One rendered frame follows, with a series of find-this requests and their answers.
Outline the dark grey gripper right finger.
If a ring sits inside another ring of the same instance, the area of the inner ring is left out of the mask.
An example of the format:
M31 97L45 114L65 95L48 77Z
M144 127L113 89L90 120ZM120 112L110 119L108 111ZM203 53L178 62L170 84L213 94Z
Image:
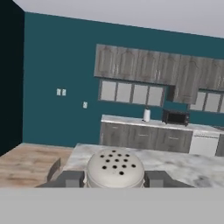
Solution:
M173 179L166 171L145 171L144 184L149 188L188 188L190 185Z

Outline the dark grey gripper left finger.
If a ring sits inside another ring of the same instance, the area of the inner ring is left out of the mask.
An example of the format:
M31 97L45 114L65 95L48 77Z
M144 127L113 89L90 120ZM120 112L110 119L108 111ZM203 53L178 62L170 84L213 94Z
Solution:
M82 188L84 186L84 171L63 171L55 180L48 181L40 187L51 187L51 188Z

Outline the white shaker with holes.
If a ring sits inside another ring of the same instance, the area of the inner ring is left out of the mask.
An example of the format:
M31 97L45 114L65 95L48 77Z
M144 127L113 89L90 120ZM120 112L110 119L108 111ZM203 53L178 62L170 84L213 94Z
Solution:
M87 186L138 188L144 185L144 165L127 150L101 150L87 162Z

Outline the grey wooden base cupboards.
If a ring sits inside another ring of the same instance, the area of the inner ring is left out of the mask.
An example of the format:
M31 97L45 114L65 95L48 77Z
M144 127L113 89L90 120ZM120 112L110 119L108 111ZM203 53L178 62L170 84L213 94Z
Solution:
M100 144L136 149L189 153L193 133L103 122Z

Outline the white dishwasher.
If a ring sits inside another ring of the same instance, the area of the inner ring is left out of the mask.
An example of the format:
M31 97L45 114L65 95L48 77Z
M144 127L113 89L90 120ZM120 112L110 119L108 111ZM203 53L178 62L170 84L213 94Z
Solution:
M217 136L193 135L189 153L214 157L218 142L219 138Z

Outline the black microwave oven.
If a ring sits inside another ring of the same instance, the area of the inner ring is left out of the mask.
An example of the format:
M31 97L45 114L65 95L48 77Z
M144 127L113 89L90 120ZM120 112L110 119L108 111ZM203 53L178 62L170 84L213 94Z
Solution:
M183 111L174 111L164 109L162 113L162 121L166 124L179 124L187 126L190 120L190 114Z

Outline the white paper towel roll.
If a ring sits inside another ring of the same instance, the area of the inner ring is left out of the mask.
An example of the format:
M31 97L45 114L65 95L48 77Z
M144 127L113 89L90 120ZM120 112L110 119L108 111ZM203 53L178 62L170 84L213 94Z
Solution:
M149 122L151 119L151 111L149 108L145 108L143 112L143 121Z

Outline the grey framed window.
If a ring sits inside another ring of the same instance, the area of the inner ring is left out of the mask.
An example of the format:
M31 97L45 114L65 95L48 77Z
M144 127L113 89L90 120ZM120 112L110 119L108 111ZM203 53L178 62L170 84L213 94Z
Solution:
M101 80L99 100L162 107L165 88L116 80Z
M224 92L199 91L195 104L190 110L224 114Z

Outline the grey wooden wall cupboards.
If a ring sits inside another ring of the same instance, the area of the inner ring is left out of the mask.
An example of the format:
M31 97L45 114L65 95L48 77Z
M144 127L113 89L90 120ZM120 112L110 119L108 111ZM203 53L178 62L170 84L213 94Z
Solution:
M98 44L94 75L167 85L167 100L186 104L194 104L201 89L224 91L224 59L171 52Z

